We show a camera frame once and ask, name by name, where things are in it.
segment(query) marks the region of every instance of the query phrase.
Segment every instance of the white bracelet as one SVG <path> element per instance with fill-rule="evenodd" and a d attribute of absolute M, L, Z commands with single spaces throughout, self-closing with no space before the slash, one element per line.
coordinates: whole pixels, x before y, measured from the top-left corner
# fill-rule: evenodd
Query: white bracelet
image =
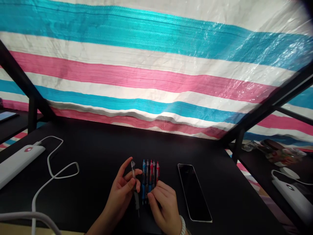
<path fill-rule="evenodd" d="M 186 233 L 186 224 L 185 224 L 184 218 L 181 215 L 180 215 L 180 219 L 182 221 L 182 231 L 181 231 L 180 235 L 185 235 L 185 233 Z"/>

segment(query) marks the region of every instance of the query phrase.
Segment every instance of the phone screen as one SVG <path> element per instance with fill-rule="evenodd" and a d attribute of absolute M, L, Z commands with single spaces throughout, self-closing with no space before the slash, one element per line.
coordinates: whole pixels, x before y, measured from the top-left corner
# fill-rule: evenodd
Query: phone screen
<path fill-rule="evenodd" d="M 16 115 L 16 113 L 12 113 L 12 112 L 3 112 L 3 113 L 0 113 L 0 121 L 4 120 L 4 119 L 7 119 L 11 116 L 14 116 Z"/>
<path fill-rule="evenodd" d="M 193 221 L 212 222 L 212 217 L 192 165 L 178 164 L 189 217 Z"/>

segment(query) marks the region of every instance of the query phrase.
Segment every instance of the wrinkled fabric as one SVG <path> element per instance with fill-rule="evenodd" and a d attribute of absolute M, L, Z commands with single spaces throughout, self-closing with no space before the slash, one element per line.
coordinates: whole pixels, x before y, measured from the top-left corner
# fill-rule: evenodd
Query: wrinkled fabric
<path fill-rule="evenodd" d="M 220 139 L 313 58 L 296 1 L 0 0 L 0 38 L 57 115 Z M 313 88 L 286 108 L 313 117 Z M 5 107 L 28 99 L 3 69 Z M 310 149 L 273 113 L 246 140 Z"/>

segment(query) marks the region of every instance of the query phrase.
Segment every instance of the ballpoint pen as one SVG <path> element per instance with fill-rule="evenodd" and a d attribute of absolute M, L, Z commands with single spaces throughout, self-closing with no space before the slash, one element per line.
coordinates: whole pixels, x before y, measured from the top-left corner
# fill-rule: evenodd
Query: ballpoint pen
<path fill-rule="evenodd" d="M 156 165 L 156 163 L 155 163 L 154 160 L 153 160 L 152 190 L 153 190 L 154 187 L 155 187 L 155 165 Z"/>
<path fill-rule="evenodd" d="M 130 165 L 131 165 L 131 172 L 133 174 L 133 178 L 135 179 L 136 181 L 136 174 L 135 174 L 135 169 L 134 169 L 134 166 L 135 166 L 135 163 L 133 162 L 133 160 L 131 160 L 130 162 Z M 139 217 L 139 196 L 138 196 L 138 193 L 136 191 L 136 183 L 135 183 L 135 187 L 134 187 L 134 197 L 135 197 L 135 203 L 136 203 L 136 210 L 138 210 L 138 217 Z"/>
<path fill-rule="evenodd" d="M 160 176 L 160 166 L 159 166 L 159 162 L 156 162 L 156 183 L 159 180 L 159 176 Z"/>
<path fill-rule="evenodd" d="M 151 184 L 152 184 L 152 173 L 153 173 L 153 163 L 152 160 L 150 162 L 150 178 L 149 178 L 149 192 L 151 192 Z"/>
<path fill-rule="evenodd" d="M 146 174 L 146 163 L 143 160 L 143 164 L 142 164 L 142 185 L 141 185 L 141 188 L 142 188 L 142 196 L 141 196 L 142 204 L 143 204 L 143 201 L 144 201 L 144 198 L 145 198 L 145 190 L 144 190 L 144 187 L 145 187 L 145 185 L 144 185 L 145 174 Z"/>
<path fill-rule="evenodd" d="M 148 198 L 148 177 L 149 177 L 149 160 L 147 159 L 146 163 L 146 185 L 145 185 L 145 203 L 147 203 Z"/>

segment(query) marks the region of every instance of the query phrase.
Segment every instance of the black desk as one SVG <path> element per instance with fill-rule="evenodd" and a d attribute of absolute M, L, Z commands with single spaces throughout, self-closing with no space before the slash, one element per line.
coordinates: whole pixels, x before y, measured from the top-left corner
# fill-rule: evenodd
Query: black desk
<path fill-rule="evenodd" d="M 28 126 L 28 112 L 14 109 L 1 109 L 0 113 L 3 112 L 13 112 L 19 115 L 5 120 L 4 122 L 0 122 L 0 144 L 24 131 Z M 37 120 L 42 117 L 42 114 L 37 114 Z"/>
<path fill-rule="evenodd" d="M 52 171 L 57 173 L 74 161 L 81 170 L 77 176 L 53 180 L 37 198 L 37 211 L 49 215 L 60 229 L 86 232 L 103 210 L 120 165 L 133 156 L 139 166 L 143 159 L 159 161 L 160 179 L 176 191 L 179 212 L 192 234 L 286 234 L 216 141 L 63 118 L 62 123 L 49 122 L 2 151 L 0 162 L 49 135 L 64 139 L 51 160 Z M 44 141 L 47 150 L 0 190 L 0 213 L 31 210 L 34 194 L 50 179 L 46 158 L 58 143 Z M 188 219 L 178 163 L 194 166 L 212 224 Z M 142 230 L 132 207 L 133 202 L 117 226 L 120 230 Z M 29 220 L 13 223 L 31 225 Z"/>
<path fill-rule="evenodd" d="M 302 232 L 307 234 L 312 234 L 312 227 L 306 226 L 300 217 L 295 213 L 289 203 L 284 199 L 281 193 L 276 189 L 272 183 L 272 170 L 278 170 L 279 167 L 270 163 L 264 154 L 259 150 L 253 150 L 251 152 L 246 152 L 241 150 L 239 154 L 240 162 L 245 166 L 245 168 L 251 173 L 251 175 L 256 179 L 256 181 L 261 185 L 261 187 L 267 192 L 267 194 L 273 199 L 273 201 L 281 208 L 281 210 L 286 214 L 286 216 L 293 222 L 293 224 Z M 291 166 L 289 169 L 293 170 L 300 176 L 300 181 L 304 183 L 313 182 L 313 159 L 311 157 L 303 158 L 303 161 Z M 285 177 L 282 174 L 274 172 L 278 179 L 292 184 L 295 183 L 294 180 Z M 313 186 L 305 185 L 311 192 L 313 192 Z"/>

